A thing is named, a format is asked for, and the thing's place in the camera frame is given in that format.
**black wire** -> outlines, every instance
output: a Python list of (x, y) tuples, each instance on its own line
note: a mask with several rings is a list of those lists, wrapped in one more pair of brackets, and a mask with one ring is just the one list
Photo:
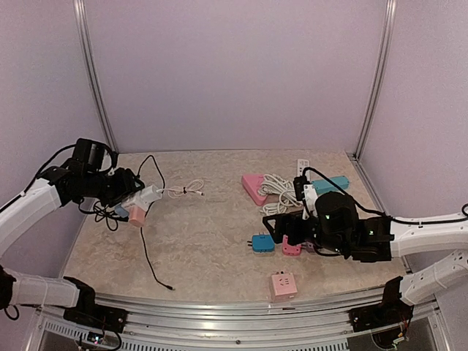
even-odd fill
[[(119, 222), (128, 222), (128, 221), (129, 221), (128, 218), (122, 218), (122, 217), (120, 217), (115, 211), (109, 211), (107, 206), (105, 206), (104, 208), (101, 207), (101, 206), (99, 206), (98, 204), (100, 204), (100, 201), (96, 201), (96, 202), (93, 204), (93, 211), (86, 211), (86, 210), (83, 210), (83, 209), (81, 208), (81, 203), (78, 205), (78, 210), (79, 210), (82, 214), (86, 214), (86, 215), (93, 214), (93, 215), (94, 215), (94, 221), (95, 221), (96, 223), (99, 223), (99, 222), (101, 222), (103, 219), (105, 219), (105, 224), (107, 225), (107, 228), (108, 228), (111, 232), (117, 231), (117, 229), (118, 229), (118, 223), (119, 223)], [(110, 220), (111, 220), (111, 221), (114, 221), (115, 227), (111, 227), (111, 226), (110, 226)]]
[[(91, 318), (92, 320), (98, 322), (98, 323), (102, 323), (103, 325), (106, 325), (107, 327), (111, 327), (110, 324), (100, 320), (99, 318), (96, 318), (94, 316), (91, 316), (90, 314), (87, 314), (87, 313), (84, 313), (82, 311), (78, 311), (78, 310), (74, 310), (73, 313), (79, 313), (79, 314), (82, 314), (83, 316), (86, 316), (87, 318)], [(117, 347), (114, 347), (113, 349), (103, 349), (105, 351), (117, 351), (119, 349), (121, 349), (122, 347), (122, 338), (120, 336), (119, 333), (117, 333), (116, 331), (112, 331), (116, 336), (117, 336), (117, 339), (118, 339), (118, 346)]]
[(440, 221), (426, 221), (426, 222), (416, 222), (416, 221), (403, 221), (401, 219), (397, 219), (397, 218), (393, 218), (392, 217), (392, 221), (394, 221), (395, 223), (400, 223), (400, 224), (409, 224), (409, 225), (431, 225), (431, 224), (449, 224), (449, 223), (459, 223), (459, 222), (465, 222), (466, 220), (468, 220), (468, 212), (467, 212), (467, 208), (468, 208), (468, 203), (465, 203), (462, 207), (461, 207), (461, 212), (463, 215), (465, 215), (464, 218), (457, 218), (457, 219), (444, 219), (444, 220), (440, 220)]
[(20, 319), (20, 310), (16, 306), (13, 306), (13, 309), (16, 312), (16, 316), (14, 316), (14, 317), (12, 317), (10, 313), (8, 313), (8, 307), (3, 309), (3, 312), (5, 312), (5, 314), (7, 315), (9, 320), (19, 320)]
[[(336, 187), (340, 192), (342, 192), (343, 194), (347, 195), (347, 196), (350, 196), (352, 198), (352, 201), (356, 204), (357, 207), (359, 207), (362, 211), (364, 212), (367, 212), (368, 214), (376, 214), (378, 216), (381, 216), (381, 217), (387, 217), (387, 218), (390, 218), (390, 220), (392, 220), (393, 222), (395, 223), (400, 223), (400, 224), (409, 224), (409, 225), (432, 225), (432, 224), (450, 224), (450, 223), (459, 223), (459, 222), (465, 222), (466, 220), (468, 220), (468, 212), (467, 212), (467, 208), (468, 208), (468, 203), (465, 203), (462, 207), (461, 207), (461, 212), (463, 215), (465, 215), (464, 218), (457, 218), (457, 219), (443, 219), (443, 220), (439, 220), (439, 221), (426, 221), (426, 222), (411, 222), (411, 221), (404, 221), (404, 220), (401, 220), (401, 219), (397, 219), (397, 218), (394, 218), (392, 216), (388, 216), (385, 212), (381, 212), (381, 211), (377, 211), (377, 210), (370, 210), (368, 208), (365, 208), (364, 206), (362, 206), (353, 196), (351, 196), (350, 194), (348, 194), (346, 191), (343, 190), (343, 188), (341, 188), (338, 184), (336, 184), (334, 181), (332, 181), (331, 179), (329, 179), (326, 175), (324, 175), (323, 173), (321, 173), (319, 170), (316, 170), (315, 168), (312, 168), (312, 167), (305, 167), (302, 171), (302, 175), (305, 176), (306, 175), (306, 171), (308, 170), (311, 170), (312, 172), (316, 173), (317, 175), (319, 175), (320, 177), (322, 177), (323, 179), (325, 179), (328, 183), (330, 183), (331, 185), (333, 185), (334, 187)], [(307, 208), (307, 205), (306, 205), (306, 202), (305, 200), (303, 201), (303, 204), (304, 204), (304, 208), (306, 209), (306, 212), (308, 215), (310, 215), (309, 213), (309, 209)]]
[[(145, 218), (146, 216), (148, 215), (148, 212), (149, 210), (151, 210), (151, 207), (154, 203), (151, 203), (148, 207), (148, 210), (146, 211), (145, 213)], [(141, 235), (141, 241), (143, 242), (143, 248), (145, 249), (145, 256), (146, 256), (146, 261), (148, 262), (148, 265), (149, 265), (149, 268), (151, 269), (151, 272), (153, 274), (153, 277), (154, 277), (154, 280), (156, 280), (157, 283), (161, 284), (163, 287), (165, 287), (166, 289), (169, 289), (169, 290), (174, 290), (173, 287), (171, 287), (170, 285), (167, 285), (167, 284), (164, 284), (163, 282), (161, 282), (158, 277), (156, 276), (156, 274), (154, 273), (154, 269), (153, 269), (153, 265), (151, 264), (151, 261), (149, 260), (149, 257), (148, 257), (148, 250), (146, 249), (146, 242), (145, 242), (145, 236), (143, 234), (143, 227), (140, 228), (140, 235)]]
[(312, 168), (312, 167), (305, 167), (302, 171), (302, 175), (305, 176), (306, 175), (306, 172), (308, 170), (311, 170), (312, 172), (316, 173), (317, 175), (319, 175), (320, 177), (322, 177), (323, 179), (325, 179), (328, 183), (330, 183), (331, 185), (333, 185), (334, 187), (336, 187), (340, 192), (342, 192), (343, 194), (349, 196), (352, 198), (352, 201), (354, 201), (354, 203), (356, 204), (357, 207), (359, 207), (362, 211), (368, 213), (368, 214), (376, 214), (378, 216), (382, 216), (382, 217), (387, 217), (387, 214), (385, 212), (381, 212), (381, 211), (378, 211), (378, 210), (371, 210), (369, 208), (365, 208), (364, 206), (362, 206), (353, 196), (351, 196), (350, 194), (348, 194), (343, 188), (341, 188), (337, 183), (335, 183), (334, 181), (332, 181), (331, 179), (329, 179), (329, 177), (327, 177), (325, 174), (323, 174), (322, 172), (320, 172), (319, 170), (316, 170), (315, 168)]
[[(65, 146), (63, 148), (61, 148), (60, 150), (58, 150), (51, 158), (49, 158), (47, 160), (46, 163), (44, 163), (41, 168), (36, 172), (36, 174), (34, 175), (34, 177), (32, 178), (32, 180), (29, 182), (29, 184), (27, 185), (27, 187), (23, 190), (23, 192), (27, 192), (28, 190), (30, 190), (32, 184), (34, 184), (34, 182), (36, 181), (38, 175), (53, 161), (53, 159), (55, 159), (59, 154), (61, 154), (62, 152), (70, 149), (70, 148), (74, 148), (76, 144), (73, 144), (73, 145), (68, 145), (68, 146)], [(2, 208), (0, 208), (0, 213), (5, 211), (7, 208), (9, 208), (13, 203), (15, 203), (16, 201), (18, 201), (19, 199), (21, 199), (21, 195), (16, 195), (14, 198), (12, 198), (6, 205), (4, 205)]]
[(146, 163), (146, 161), (148, 161), (149, 159), (152, 159), (152, 160), (153, 160), (154, 166), (156, 167), (156, 169), (158, 170), (159, 175), (161, 176), (161, 179), (162, 179), (162, 188), (164, 189), (164, 188), (166, 187), (166, 180), (164, 179), (164, 176), (162, 175), (161, 170), (159, 169), (158, 162), (156, 162), (156, 159), (154, 158), (153, 155), (148, 155), (148, 156), (143, 160), (143, 162), (141, 162), (141, 165), (140, 165), (139, 168), (138, 168), (137, 177), (138, 177), (138, 178), (140, 177), (141, 168), (142, 168), (143, 165)]

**white cable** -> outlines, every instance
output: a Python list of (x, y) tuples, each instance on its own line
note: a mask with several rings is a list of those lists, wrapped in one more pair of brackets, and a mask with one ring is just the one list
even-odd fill
[(283, 214), (288, 208), (301, 207), (302, 203), (295, 199), (292, 181), (287, 181), (277, 174), (265, 174), (258, 195), (278, 195), (277, 203), (267, 203), (260, 210), (266, 216)]
[(200, 191), (203, 188), (203, 185), (205, 184), (201, 179), (195, 179), (186, 186), (172, 186), (170, 188), (158, 189), (158, 192), (165, 190), (171, 199), (176, 199), (177, 197), (184, 196), (190, 192), (204, 196), (205, 194)]

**pink plug adapter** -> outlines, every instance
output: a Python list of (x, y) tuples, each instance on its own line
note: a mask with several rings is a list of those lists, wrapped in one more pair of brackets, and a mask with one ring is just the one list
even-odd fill
[(129, 208), (129, 223), (138, 228), (141, 228), (145, 225), (145, 210), (136, 205), (132, 205)]
[(276, 273), (271, 276), (270, 290), (273, 302), (288, 301), (298, 293), (293, 274), (285, 272)]
[(301, 254), (302, 245), (289, 245), (287, 243), (287, 235), (283, 235), (283, 244), (282, 244), (282, 251), (283, 254), (287, 256), (299, 256)]

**power strip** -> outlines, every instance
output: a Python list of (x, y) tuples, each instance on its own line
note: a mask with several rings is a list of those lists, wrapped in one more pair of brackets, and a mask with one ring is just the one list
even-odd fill
[[(297, 177), (302, 176), (302, 172), (304, 168), (310, 167), (310, 163), (308, 159), (298, 159), (298, 172)], [(306, 173), (307, 180), (310, 181), (310, 171)]]

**white wall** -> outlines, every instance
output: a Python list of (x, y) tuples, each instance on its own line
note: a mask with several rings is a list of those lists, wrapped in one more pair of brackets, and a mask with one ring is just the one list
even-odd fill
[(354, 151), (385, 4), (87, 1), (120, 149)]
[[(468, 202), (468, 2), (399, 0), (385, 79), (363, 155), (393, 215)], [(410, 258), (419, 269), (443, 253)], [(468, 284), (437, 295), (456, 350), (468, 350)]]
[[(0, 203), (78, 137), (101, 140), (71, 1), (0, 2)], [(0, 260), (24, 273), (57, 276), (83, 217), (76, 206), (47, 216)], [(20, 350), (32, 309), (17, 322), (0, 312), (0, 350)]]

